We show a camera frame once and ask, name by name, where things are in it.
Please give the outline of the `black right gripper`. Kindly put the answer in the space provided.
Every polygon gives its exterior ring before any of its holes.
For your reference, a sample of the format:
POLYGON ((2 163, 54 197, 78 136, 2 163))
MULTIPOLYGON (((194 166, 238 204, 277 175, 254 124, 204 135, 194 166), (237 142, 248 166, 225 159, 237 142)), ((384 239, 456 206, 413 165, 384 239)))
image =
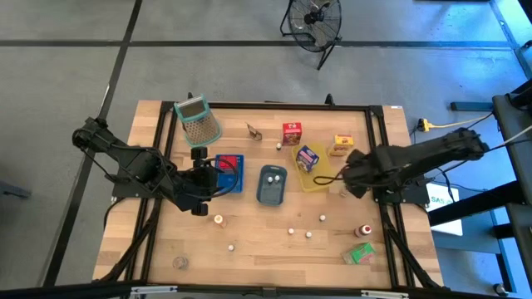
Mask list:
POLYGON ((361 199, 370 187, 375 185, 375 174, 371 155, 354 149, 347 157, 344 169, 344 183, 352 187, 352 194, 361 199))

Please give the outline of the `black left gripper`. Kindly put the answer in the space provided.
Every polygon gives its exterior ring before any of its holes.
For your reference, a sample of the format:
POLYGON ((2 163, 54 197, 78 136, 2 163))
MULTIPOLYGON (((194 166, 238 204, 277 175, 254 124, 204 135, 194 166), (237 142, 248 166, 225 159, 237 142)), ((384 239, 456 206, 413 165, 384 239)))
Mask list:
MULTIPOLYGON (((208 149, 204 146, 194 147, 190 151, 190 158, 193 161, 201 161, 208 156, 208 149)), ((182 173, 185 181, 184 194, 198 199, 200 202, 210 202, 213 196, 219 191, 217 187, 218 170, 210 161, 203 162, 197 167, 188 169, 182 173)), ((207 216, 208 204, 198 203, 192 209, 194 216, 207 216)))

